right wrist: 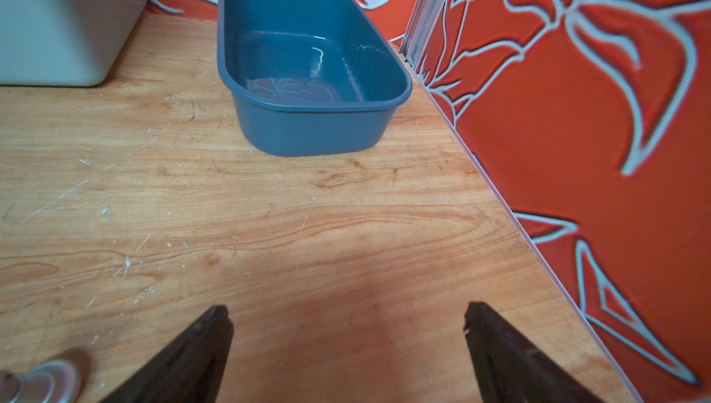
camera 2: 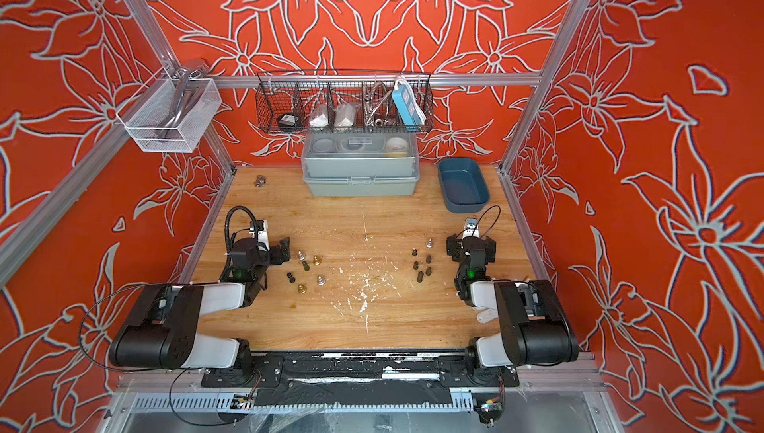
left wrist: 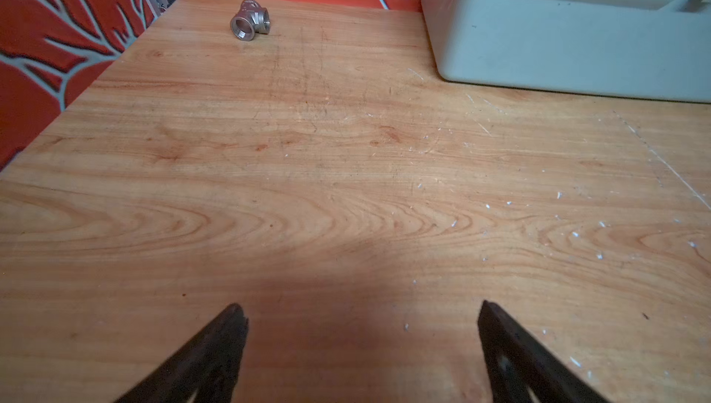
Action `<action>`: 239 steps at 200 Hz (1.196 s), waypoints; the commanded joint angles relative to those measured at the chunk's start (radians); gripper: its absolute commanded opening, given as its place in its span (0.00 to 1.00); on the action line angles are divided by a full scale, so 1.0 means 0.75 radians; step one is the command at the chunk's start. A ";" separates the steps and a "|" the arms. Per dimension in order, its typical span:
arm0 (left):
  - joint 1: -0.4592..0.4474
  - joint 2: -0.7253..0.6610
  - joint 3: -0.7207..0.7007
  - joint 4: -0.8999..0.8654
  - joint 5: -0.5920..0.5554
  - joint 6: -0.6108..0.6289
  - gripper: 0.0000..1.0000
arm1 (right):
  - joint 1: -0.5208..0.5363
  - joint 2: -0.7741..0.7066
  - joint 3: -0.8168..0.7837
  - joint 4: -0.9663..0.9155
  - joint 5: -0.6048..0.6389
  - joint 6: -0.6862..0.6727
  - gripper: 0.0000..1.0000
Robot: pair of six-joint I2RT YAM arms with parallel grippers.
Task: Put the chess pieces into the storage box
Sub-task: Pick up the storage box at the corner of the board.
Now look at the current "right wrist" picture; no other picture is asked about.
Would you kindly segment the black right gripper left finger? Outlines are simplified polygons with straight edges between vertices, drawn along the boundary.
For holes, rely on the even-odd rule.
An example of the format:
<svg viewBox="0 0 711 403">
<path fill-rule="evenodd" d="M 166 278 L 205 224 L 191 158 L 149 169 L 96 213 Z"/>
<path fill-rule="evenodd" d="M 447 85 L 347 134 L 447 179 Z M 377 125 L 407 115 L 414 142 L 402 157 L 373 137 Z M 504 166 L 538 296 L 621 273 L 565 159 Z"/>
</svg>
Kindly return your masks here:
<svg viewBox="0 0 711 403">
<path fill-rule="evenodd" d="M 224 305 L 210 307 L 105 402 L 214 402 L 233 341 Z"/>
</svg>

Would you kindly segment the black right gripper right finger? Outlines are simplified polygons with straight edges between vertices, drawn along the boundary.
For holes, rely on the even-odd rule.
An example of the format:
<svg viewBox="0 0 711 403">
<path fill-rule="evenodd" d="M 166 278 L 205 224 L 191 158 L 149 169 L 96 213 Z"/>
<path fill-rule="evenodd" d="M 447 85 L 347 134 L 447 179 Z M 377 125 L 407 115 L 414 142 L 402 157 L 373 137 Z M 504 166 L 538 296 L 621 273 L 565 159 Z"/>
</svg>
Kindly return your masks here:
<svg viewBox="0 0 711 403">
<path fill-rule="evenodd" d="M 465 313 L 465 338 L 484 402 L 599 402 L 484 302 Z"/>
</svg>

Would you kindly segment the teal plastic storage box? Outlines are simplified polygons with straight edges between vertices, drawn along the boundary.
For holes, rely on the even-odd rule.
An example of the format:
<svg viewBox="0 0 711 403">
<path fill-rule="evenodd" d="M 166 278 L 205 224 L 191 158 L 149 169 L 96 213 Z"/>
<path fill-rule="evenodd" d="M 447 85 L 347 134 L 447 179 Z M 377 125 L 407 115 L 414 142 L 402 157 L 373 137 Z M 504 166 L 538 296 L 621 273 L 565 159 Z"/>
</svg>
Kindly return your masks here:
<svg viewBox="0 0 711 403">
<path fill-rule="evenodd" d="M 218 73 L 246 139 L 281 157 L 369 149 L 412 92 L 353 0 L 218 0 Z"/>
</svg>

